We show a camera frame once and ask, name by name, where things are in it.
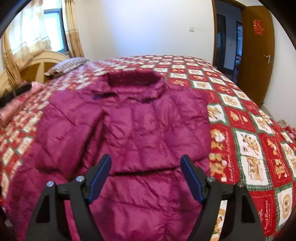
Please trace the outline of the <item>pink floral quilt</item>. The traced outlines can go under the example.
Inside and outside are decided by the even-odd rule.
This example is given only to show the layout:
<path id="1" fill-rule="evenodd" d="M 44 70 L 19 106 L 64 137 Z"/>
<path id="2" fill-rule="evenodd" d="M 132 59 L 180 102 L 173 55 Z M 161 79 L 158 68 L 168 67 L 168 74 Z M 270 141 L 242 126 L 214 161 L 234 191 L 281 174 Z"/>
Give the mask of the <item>pink floral quilt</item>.
<path id="1" fill-rule="evenodd" d="M 6 126 L 9 121 L 34 95 L 43 90 L 45 86 L 33 81 L 26 83 L 15 92 L 10 92 L 1 98 L 1 126 Z"/>

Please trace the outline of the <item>red double happiness sticker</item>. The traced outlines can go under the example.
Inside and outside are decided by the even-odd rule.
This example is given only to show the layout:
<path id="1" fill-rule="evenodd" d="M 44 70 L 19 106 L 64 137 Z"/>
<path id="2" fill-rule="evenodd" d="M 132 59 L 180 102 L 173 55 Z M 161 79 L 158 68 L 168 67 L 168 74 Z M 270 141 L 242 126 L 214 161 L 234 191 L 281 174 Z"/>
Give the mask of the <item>red double happiness sticker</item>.
<path id="1" fill-rule="evenodd" d="M 265 28 L 262 27 L 261 20 L 254 20 L 253 21 L 253 31 L 255 35 L 262 36 L 264 34 Z"/>

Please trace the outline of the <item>brown wooden door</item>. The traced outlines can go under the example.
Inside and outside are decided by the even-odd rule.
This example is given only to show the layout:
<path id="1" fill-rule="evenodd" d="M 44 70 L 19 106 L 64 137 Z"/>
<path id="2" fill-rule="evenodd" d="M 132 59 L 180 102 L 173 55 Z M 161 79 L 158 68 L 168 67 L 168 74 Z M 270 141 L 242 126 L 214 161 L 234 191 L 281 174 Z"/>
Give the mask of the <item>brown wooden door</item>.
<path id="1" fill-rule="evenodd" d="M 241 12 L 243 42 L 237 77 L 238 87 L 258 106 L 262 106 L 273 69 L 274 29 L 269 10 L 264 6 L 248 6 Z M 253 21 L 261 20 L 262 36 L 255 35 Z M 268 64 L 264 55 L 271 55 Z"/>

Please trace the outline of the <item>magenta quilted down jacket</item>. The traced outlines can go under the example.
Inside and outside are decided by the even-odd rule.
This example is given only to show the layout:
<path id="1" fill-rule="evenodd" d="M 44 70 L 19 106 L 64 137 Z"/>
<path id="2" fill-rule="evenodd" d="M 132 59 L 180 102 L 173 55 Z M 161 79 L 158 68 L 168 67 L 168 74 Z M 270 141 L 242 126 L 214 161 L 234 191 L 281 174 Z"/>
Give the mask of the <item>magenta quilted down jacket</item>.
<path id="1" fill-rule="evenodd" d="M 16 238 L 24 240 L 48 181 L 72 181 L 104 154 L 112 159 L 90 206 L 105 240 L 186 240 L 201 206 L 180 159 L 209 172 L 208 94 L 165 82 L 153 71 L 106 73 L 80 90 L 53 94 L 6 196 Z"/>

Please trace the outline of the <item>sheer white lace curtain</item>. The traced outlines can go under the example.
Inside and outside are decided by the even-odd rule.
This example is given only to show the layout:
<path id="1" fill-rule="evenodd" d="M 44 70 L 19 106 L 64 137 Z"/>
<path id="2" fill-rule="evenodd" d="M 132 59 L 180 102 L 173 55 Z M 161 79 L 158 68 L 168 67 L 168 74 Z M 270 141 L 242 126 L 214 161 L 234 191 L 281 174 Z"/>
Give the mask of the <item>sheer white lace curtain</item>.
<path id="1" fill-rule="evenodd" d="M 36 55 L 51 50 L 46 31 L 43 1 L 31 1 L 4 32 L 4 51 L 8 61 L 23 68 Z"/>

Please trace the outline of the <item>beige wooden headboard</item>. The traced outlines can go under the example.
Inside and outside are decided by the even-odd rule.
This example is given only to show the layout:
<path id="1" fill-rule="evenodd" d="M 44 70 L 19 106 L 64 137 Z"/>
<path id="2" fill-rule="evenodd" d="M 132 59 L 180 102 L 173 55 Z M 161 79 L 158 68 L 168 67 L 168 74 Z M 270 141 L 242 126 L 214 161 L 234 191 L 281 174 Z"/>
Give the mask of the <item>beige wooden headboard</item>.
<path id="1" fill-rule="evenodd" d="M 54 65 L 65 61 L 68 58 L 67 55 L 59 52 L 44 51 L 24 66 L 20 71 L 21 78 L 27 82 L 36 81 L 42 84 L 46 83 L 50 78 L 46 77 L 44 73 Z M 14 87 L 15 85 L 10 80 L 7 71 L 1 71 L 1 96 L 6 92 L 11 91 Z"/>

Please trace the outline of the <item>window with dark frame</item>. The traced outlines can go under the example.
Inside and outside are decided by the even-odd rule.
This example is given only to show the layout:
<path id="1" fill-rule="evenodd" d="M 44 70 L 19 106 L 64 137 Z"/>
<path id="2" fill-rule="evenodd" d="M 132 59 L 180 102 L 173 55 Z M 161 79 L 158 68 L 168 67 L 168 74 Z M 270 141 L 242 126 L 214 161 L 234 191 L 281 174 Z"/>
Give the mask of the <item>window with dark frame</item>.
<path id="1" fill-rule="evenodd" d="M 68 52 L 62 9 L 46 9 L 44 10 L 44 17 L 51 50 L 59 53 Z"/>

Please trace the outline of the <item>red green patchwork bedspread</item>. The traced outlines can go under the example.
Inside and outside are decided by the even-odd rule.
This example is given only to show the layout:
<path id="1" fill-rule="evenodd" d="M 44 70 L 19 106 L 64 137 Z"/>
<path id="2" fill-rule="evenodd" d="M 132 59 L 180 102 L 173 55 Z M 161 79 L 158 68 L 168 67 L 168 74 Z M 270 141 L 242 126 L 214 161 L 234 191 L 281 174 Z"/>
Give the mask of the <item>red green patchwork bedspread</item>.
<path id="1" fill-rule="evenodd" d="M 40 191 L 21 185 L 38 173 L 25 158 L 33 149 L 37 129 L 50 97 L 74 92 L 108 72 L 154 70 L 173 85 L 208 96 L 211 125 L 209 168 L 219 181 L 243 181 L 258 211 L 266 240 L 275 240 L 295 208 L 295 141 L 239 87 L 207 61 L 189 56 L 135 56 L 88 62 L 52 80 L 1 128 L 1 205 L 23 240 L 31 211 L 25 208 Z M 115 218 L 99 218 L 106 240 L 185 240 L 200 206 L 190 195 L 180 169 L 172 174 L 113 177 L 92 205 L 99 215 L 106 208 Z"/>

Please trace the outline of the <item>beige patterned curtain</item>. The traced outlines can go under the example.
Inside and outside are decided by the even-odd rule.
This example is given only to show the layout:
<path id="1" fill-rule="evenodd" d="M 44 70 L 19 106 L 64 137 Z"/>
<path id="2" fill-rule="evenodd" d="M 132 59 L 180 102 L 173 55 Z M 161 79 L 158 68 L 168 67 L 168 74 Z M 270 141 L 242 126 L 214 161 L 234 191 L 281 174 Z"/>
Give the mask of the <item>beige patterned curtain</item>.
<path id="1" fill-rule="evenodd" d="M 71 57 L 84 57 L 77 28 L 74 1 L 62 1 L 63 23 Z"/>

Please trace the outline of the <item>striped grey pillow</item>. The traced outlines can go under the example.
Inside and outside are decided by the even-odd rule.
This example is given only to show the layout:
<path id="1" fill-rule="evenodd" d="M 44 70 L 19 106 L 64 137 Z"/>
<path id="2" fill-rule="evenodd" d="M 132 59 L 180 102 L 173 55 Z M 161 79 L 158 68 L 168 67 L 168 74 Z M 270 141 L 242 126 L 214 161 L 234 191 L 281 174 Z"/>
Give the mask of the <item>striped grey pillow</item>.
<path id="1" fill-rule="evenodd" d="M 59 77 L 84 65 L 88 61 L 89 60 L 84 57 L 69 58 L 51 67 L 44 75 L 47 77 Z"/>

